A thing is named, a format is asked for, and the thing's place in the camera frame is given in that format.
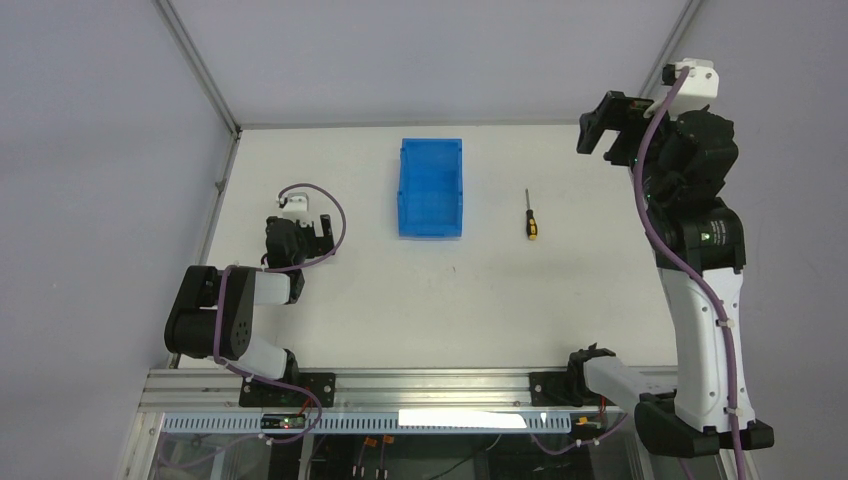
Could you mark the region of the black yellow screwdriver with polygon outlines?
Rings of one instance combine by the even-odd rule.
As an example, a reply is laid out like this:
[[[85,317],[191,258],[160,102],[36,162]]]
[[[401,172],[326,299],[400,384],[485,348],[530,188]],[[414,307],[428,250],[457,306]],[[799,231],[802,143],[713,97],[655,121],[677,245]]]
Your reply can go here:
[[[529,240],[535,240],[538,236],[538,225],[532,209],[529,190],[525,190],[525,233]]]

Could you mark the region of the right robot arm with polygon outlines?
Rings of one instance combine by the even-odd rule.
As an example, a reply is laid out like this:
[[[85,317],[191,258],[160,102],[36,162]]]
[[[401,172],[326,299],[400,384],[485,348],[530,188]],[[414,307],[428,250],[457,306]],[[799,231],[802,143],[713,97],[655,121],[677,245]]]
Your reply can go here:
[[[644,98],[606,93],[580,117],[577,151],[589,154],[605,132],[615,132],[604,159],[627,167],[642,186],[674,325],[677,383],[656,385],[612,351],[591,346],[571,354],[566,396],[577,405],[595,396],[618,404],[655,455],[696,458],[722,449],[770,448],[773,428],[756,417],[742,365],[744,230],[719,195],[738,156],[733,123],[705,107],[665,114],[639,162],[649,105]]]

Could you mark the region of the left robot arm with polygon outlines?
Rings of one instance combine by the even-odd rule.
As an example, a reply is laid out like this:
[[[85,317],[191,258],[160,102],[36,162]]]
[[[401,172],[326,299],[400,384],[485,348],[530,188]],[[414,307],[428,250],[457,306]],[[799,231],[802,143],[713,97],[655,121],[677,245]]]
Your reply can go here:
[[[305,286],[302,267],[331,253],[332,220],[319,217],[320,227],[271,216],[266,220],[267,271],[209,265],[187,268],[166,321],[167,350],[195,359],[219,360],[248,376],[299,385],[297,360],[253,332],[257,306],[293,305]]]

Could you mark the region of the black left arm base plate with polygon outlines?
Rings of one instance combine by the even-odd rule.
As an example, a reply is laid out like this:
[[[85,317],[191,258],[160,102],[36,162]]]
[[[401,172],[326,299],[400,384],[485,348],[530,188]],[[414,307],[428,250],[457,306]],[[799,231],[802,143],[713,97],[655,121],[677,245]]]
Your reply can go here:
[[[332,372],[306,372],[299,375],[297,386],[311,391],[323,408],[335,403],[337,375]],[[253,380],[242,382],[238,405],[242,408],[300,408],[309,397],[298,391]]]

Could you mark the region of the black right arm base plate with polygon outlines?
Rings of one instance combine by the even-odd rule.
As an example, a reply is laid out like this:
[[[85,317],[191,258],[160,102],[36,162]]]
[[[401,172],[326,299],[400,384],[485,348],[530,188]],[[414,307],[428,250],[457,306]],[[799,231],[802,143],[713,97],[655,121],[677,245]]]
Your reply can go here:
[[[580,386],[566,371],[535,371],[528,374],[531,404],[534,407],[600,407],[610,400]]]

